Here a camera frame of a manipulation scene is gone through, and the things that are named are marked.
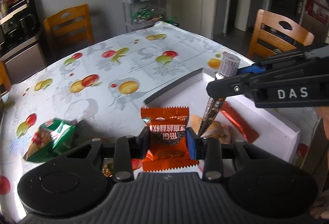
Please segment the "brown cone snack stick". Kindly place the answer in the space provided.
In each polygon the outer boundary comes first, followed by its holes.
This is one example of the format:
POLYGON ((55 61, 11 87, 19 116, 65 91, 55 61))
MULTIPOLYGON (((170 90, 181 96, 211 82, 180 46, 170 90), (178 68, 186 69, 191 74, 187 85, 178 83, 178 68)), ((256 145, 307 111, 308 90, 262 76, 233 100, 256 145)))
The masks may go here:
POLYGON ((224 53, 222 56, 221 64, 219 65, 218 72, 215 74, 215 80, 210 82, 206 88, 209 95, 209 100, 206 105, 204 115, 200 124, 197 135, 201 137, 206 133, 210 125, 213 123, 217 114, 226 99, 225 93, 220 93, 224 90, 223 86, 216 85, 218 81, 235 76, 239 68, 240 59, 231 54, 224 53))

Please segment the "orange square snack packet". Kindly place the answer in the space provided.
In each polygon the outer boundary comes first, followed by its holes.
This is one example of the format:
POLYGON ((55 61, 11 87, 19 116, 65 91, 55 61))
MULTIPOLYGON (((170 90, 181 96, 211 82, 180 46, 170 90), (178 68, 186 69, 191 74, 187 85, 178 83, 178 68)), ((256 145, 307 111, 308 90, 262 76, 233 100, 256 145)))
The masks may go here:
POLYGON ((142 161, 145 172, 197 166, 187 149, 188 107, 141 108, 140 116, 150 131, 150 144, 142 161))

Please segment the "red-orange stick packet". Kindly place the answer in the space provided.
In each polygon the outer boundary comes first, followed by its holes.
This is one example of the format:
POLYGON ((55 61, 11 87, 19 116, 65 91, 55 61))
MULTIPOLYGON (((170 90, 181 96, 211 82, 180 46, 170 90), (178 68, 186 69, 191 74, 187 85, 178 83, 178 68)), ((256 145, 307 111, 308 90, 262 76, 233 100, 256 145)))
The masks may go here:
POLYGON ((220 111, 237 128, 246 141, 253 143, 259 138, 259 133, 227 101, 224 102, 220 111))

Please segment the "green shrimp chips bag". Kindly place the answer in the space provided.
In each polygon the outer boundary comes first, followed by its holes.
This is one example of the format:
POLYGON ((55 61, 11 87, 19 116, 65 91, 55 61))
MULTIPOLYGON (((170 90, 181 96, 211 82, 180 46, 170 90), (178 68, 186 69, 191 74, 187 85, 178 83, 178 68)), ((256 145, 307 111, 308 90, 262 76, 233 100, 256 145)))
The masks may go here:
POLYGON ((23 159, 43 163, 74 147, 77 121, 53 118, 39 126, 23 159))

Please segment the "wooden chair at right side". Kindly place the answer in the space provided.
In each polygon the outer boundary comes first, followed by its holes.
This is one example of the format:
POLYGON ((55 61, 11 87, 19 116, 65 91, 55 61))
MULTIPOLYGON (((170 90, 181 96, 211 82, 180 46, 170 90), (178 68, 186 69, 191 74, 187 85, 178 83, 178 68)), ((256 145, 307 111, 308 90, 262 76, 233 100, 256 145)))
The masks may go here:
POLYGON ((314 35, 292 19, 259 9, 247 57, 270 57, 278 51, 294 50, 298 45, 309 46, 313 40, 314 35))

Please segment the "white cardboard box tray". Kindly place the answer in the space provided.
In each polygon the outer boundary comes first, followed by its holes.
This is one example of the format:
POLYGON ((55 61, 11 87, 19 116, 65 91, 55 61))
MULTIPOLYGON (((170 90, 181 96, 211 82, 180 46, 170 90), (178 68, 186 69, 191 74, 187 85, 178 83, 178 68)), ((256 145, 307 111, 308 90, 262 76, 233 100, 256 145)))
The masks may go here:
MULTIPOLYGON (((188 107, 190 115, 203 116, 209 96, 206 86, 214 78, 197 69, 161 87, 144 100, 151 108, 188 107)), ((216 120, 230 130, 232 139, 243 139, 292 162, 300 129, 274 109, 256 108, 244 95, 228 97, 216 120)))

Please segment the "fruit-pattern tablecloth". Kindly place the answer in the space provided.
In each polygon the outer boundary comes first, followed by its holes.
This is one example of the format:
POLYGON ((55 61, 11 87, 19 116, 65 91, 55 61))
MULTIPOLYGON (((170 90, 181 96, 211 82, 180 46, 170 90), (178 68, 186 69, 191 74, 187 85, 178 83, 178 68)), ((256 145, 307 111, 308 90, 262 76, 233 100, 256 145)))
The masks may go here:
POLYGON ((202 69, 215 80, 226 47, 171 24, 123 34, 53 63, 11 87, 1 121, 1 210, 18 223, 312 223, 318 188, 305 171, 243 139, 221 144, 223 179, 197 166, 103 175, 115 142, 144 127, 144 100, 202 69), (74 147, 43 163, 25 161, 39 126, 76 120, 74 147))

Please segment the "green shopping bag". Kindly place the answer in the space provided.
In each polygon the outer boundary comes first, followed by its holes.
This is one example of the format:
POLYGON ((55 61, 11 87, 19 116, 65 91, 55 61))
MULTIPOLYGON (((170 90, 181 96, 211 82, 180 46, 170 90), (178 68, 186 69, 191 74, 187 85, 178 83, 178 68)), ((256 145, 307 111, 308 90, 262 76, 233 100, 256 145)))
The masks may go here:
POLYGON ((166 23, 169 23, 169 24, 171 24, 171 25, 173 25, 173 26, 176 26, 176 27, 179 27, 179 23, 177 22, 177 17, 176 16, 173 16, 173 17, 171 17, 170 19, 166 19, 166 20, 164 20, 164 22, 166 22, 166 23))

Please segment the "green candies on shelf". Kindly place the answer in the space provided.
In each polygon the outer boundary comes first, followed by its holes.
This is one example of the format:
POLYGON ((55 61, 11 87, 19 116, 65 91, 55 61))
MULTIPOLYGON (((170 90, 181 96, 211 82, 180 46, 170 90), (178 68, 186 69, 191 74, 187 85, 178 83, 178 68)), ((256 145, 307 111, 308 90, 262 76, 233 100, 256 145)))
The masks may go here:
POLYGON ((151 8, 151 7, 142 7, 137 9, 132 15, 131 19, 134 23, 143 23, 153 20, 160 20, 164 17, 163 9, 151 8))

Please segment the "clear acrylic shelf cart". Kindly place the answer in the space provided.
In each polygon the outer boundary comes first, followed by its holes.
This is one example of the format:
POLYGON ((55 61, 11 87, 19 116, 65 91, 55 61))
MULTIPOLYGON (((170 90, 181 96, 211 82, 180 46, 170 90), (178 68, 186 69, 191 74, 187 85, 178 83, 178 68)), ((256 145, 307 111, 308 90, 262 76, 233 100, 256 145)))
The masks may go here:
POLYGON ((122 0, 122 3, 127 33, 152 27, 166 15, 161 0, 122 0))

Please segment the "grey cabinet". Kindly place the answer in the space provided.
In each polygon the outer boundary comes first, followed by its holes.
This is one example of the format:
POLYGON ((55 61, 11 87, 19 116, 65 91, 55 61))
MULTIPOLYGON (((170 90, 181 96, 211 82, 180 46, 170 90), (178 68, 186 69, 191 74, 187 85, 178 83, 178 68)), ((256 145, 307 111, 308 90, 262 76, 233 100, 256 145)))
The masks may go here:
POLYGON ((29 38, 1 55, 12 84, 26 80, 47 64, 40 46, 40 36, 29 38))

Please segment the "wooden chair at left side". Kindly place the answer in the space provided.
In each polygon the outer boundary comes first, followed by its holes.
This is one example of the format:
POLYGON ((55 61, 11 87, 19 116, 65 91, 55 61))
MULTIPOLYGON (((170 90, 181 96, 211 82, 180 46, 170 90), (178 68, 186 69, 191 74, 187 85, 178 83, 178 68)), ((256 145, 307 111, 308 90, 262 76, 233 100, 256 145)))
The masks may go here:
POLYGON ((11 89, 11 80, 9 78, 9 74, 7 68, 3 61, 0 61, 0 93, 1 96, 8 93, 11 89))

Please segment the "black coffee machine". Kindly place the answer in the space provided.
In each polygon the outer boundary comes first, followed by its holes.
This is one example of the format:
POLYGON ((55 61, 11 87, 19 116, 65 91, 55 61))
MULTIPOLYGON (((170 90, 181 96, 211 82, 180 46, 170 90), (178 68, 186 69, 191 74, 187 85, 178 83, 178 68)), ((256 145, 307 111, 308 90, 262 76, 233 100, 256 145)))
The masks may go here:
POLYGON ((1 19, 1 35, 4 41, 1 50, 17 46, 37 35, 41 29, 36 0, 17 0, 1 19))

